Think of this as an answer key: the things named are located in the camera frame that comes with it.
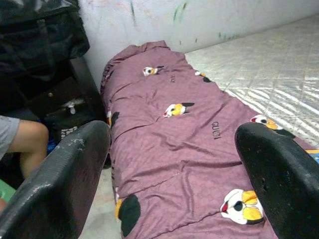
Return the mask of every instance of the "wall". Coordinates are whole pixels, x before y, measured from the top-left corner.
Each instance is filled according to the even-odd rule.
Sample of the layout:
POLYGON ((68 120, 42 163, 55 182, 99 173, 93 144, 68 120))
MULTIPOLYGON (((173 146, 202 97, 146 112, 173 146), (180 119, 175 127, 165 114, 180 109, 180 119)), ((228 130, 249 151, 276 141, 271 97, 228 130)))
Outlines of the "wall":
POLYGON ((188 52, 319 13, 319 0, 79 0, 97 87, 130 44, 165 40, 188 52))

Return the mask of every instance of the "printed logo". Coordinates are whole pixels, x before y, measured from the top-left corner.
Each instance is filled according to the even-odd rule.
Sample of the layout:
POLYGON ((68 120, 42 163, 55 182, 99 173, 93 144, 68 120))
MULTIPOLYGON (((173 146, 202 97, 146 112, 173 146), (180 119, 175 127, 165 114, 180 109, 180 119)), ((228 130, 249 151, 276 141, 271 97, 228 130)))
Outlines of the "printed logo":
POLYGON ((213 130, 214 139, 221 138, 219 123, 217 121, 215 121, 214 123, 211 124, 211 129, 213 130))
POLYGON ((176 76, 170 76, 170 82, 175 83, 176 82, 176 76))

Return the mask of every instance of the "dark cabinet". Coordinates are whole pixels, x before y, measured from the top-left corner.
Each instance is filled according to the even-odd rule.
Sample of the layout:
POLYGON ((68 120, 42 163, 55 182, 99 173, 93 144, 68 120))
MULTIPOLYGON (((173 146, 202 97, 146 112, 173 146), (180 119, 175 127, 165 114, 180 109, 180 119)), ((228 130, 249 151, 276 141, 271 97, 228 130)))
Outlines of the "dark cabinet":
POLYGON ((0 114, 25 120, 41 119, 58 143, 68 133, 92 120, 106 121, 103 103, 83 58, 56 64, 48 81, 41 69, 16 79, 0 81, 0 114))

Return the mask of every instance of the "quilted pattern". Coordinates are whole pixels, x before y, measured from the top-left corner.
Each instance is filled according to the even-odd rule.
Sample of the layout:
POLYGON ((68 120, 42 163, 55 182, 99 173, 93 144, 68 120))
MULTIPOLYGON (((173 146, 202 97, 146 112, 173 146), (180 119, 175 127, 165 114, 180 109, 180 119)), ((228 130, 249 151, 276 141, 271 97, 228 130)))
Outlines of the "quilted pattern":
POLYGON ((186 54, 217 85, 319 147, 319 15, 186 54))

